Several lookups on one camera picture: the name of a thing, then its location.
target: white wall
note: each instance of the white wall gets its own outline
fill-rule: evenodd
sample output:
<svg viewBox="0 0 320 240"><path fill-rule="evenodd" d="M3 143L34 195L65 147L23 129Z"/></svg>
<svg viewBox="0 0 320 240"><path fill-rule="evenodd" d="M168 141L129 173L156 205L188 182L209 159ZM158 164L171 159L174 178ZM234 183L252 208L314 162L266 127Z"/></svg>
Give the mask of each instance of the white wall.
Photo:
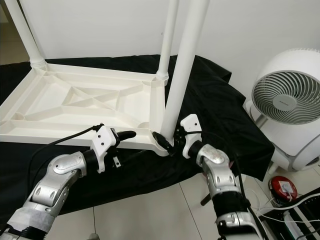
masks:
<svg viewBox="0 0 320 240"><path fill-rule="evenodd" d="M20 0L43 56L159 54L169 0ZM180 0L172 55L189 0ZM262 66L290 48L320 48L320 0L211 0L197 54L232 72L246 97Z"/></svg>
<svg viewBox="0 0 320 240"><path fill-rule="evenodd" d="M169 0L20 0L46 59L159 54ZM181 0L180 13L187 11ZM184 16L178 25L183 25ZM174 54L178 53L176 32Z"/></svg>
<svg viewBox="0 0 320 240"><path fill-rule="evenodd" d="M211 0L198 55L231 71L247 98L263 66L291 48L320 49L320 0Z"/></svg>

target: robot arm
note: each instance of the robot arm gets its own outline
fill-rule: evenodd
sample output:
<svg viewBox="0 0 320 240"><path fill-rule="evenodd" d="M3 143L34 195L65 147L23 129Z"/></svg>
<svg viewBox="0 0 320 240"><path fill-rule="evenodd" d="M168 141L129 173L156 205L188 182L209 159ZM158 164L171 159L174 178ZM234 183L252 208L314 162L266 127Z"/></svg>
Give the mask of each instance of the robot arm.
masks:
<svg viewBox="0 0 320 240"><path fill-rule="evenodd" d="M221 240L246 239L263 240L254 216L248 211L241 189L229 168L229 158L221 150L209 144L203 144L202 129L197 115L191 114L180 122L179 138L185 136L182 155L195 158L196 164L203 169L209 193L216 213L216 225Z"/></svg>
<svg viewBox="0 0 320 240"><path fill-rule="evenodd" d="M23 207L17 209L9 219L9 229L0 239L43 240L64 205L70 187L92 171L104 172L104 157L107 154L111 155L115 166L119 167L120 162L115 155L117 145L120 141L135 136L134 131L116 133L113 128L103 125L94 136L90 150L55 157Z"/></svg>

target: white cable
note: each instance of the white cable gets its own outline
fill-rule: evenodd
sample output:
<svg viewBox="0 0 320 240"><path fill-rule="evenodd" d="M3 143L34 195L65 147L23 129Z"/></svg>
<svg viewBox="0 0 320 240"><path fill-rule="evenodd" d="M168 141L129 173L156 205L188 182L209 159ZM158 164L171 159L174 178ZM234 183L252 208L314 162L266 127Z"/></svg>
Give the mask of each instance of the white cable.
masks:
<svg viewBox="0 0 320 240"><path fill-rule="evenodd" d="M277 202L275 201L275 199L276 199L276 198L275 198L274 196L272 196L272 193L271 193L271 191L270 191L270 200L269 200L269 201L270 201L270 202L272 201L276 206L280 206L279 203L277 203Z"/></svg>
<svg viewBox="0 0 320 240"><path fill-rule="evenodd" d="M290 197L290 200L289 200L289 203L290 203L292 201L292 196L291 196L290 192L288 192L288 194L289 194L289 197Z"/></svg>
<svg viewBox="0 0 320 240"><path fill-rule="evenodd" d="M261 213L258 213L257 214L261 215L261 216L264 216L265 218L267 219L271 219L271 220L275 220L277 222L281 222L281 223L311 223L311 222L320 222L320 220L309 220L309 221L282 221L282 220L278 220L278 219L275 219L275 218L272 218L272 217L269 217L269 216L266 216L266 215L263 215Z"/></svg>
<svg viewBox="0 0 320 240"><path fill-rule="evenodd" d="M263 215L262 213L260 213L260 211L262 209L273 209L273 210L286 210L287 208L291 209L291 208L295 208L296 206L295 205L299 205L301 204L302 202L305 202L306 200L308 200L309 198L313 198L313 197L316 197L316 196L320 196L320 193L316 193L316 194L313 194L313 195L310 195L308 197L306 197L305 199L302 199L301 201L297 202L295 205L291 206L291 207L264 207L266 206L268 203L270 203L271 201L274 200L274 197L272 197L271 199L269 199L262 207L260 206L260 199L258 197L258 194L251 188L247 188L245 189L244 191L251 191L254 193L257 201L258 201L258 205L259 205L259 208L257 207L254 207L254 206L251 206L252 208L254 209L258 209L258 211L255 213L256 215L260 215L260 216L263 216L267 219L271 219L271 220L274 220L274 221L277 221L277 222L281 222L281 223L310 223L310 222L320 222L320 220L309 220L309 221L282 221L282 220L278 220L278 219L275 219L275 218L272 218L272 217L269 217L269 216L266 216L266 215Z"/></svg>
<svg viewBox="0 0 320 240"><path fill-rule="evenodd" d="M259 199L259 197L258 197L258 194L257 194L253 189L251 189L251 188L247 188L247 189L245 189L244 191L247 191L247 190L253 192L254 195L255 195L255 198L257 199L257 202L258 202L259 207L251 206L253 209L258 209L257 212L259 212L260 210L264 209L264 207L265 207L268 203L270 203L271 201L274 201L274 199L275 199L275 198L271 195L271 192L270 192L270 199L269 199L263 206L261 206L261 203L260 203L260 199Z"/></svg>
<svg viewBox="0 0 320 240"><path fill-rule="evenodd" d="M311 194L309 196L307 196L306 198L303 198L302 200L298 201L296 204L292 205L292 206L287 206L287 207L264 207L264 209L270 209L270 210L289 210L289 209L293 209L297 206L299 206L301 203L307 201L308 199L314 198L320 196L320 193L315 193L315 194Z"/></svg>
<svg viewBox="0 0 320 240"><path fill-rule="evenodd" d="M254 206L251 206L251 207L254 208L254 209L258 209L258 211L259 211L259 210L261 209L261 206L260 206L260 199L259 199L259 197L258 197L258 194L257 194L253 189L251 189L251 188L247 188L247 189L245 189L244 191L247 191L247 190L254 193L255 198L256 198L256 200L257 200L257 202L258 202L258 206L259 206L259 207L254 207Z"/></svg>

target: white fan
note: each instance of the white fan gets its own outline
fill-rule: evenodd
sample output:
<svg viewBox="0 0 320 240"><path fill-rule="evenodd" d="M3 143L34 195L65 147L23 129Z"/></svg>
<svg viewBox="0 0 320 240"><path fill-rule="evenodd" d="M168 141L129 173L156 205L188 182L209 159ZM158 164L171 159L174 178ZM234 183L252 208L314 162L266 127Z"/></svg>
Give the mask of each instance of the white fan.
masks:
<svg viewBox="0 0 320 240"><path fill-rule="evenodd" d="M320 156L320 51L296 48L274 57L246 109L273 142L272 174L312 168Z"/></svg>

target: fan grille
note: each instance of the fan grille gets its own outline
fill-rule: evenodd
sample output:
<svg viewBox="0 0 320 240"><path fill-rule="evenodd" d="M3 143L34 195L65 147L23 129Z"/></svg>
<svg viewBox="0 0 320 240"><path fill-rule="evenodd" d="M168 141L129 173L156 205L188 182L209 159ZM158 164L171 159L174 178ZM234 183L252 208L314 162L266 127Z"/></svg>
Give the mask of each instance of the fan grille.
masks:
<svg viewBox="0 0 320 240"><path fill-rule="evenodd" d="M275 105L275 98L288 98L294 104L283 110ZM320 83L301 73L265 76L255 85L252 99L261 113L280 123L306 124L320 117Z"/></svg>

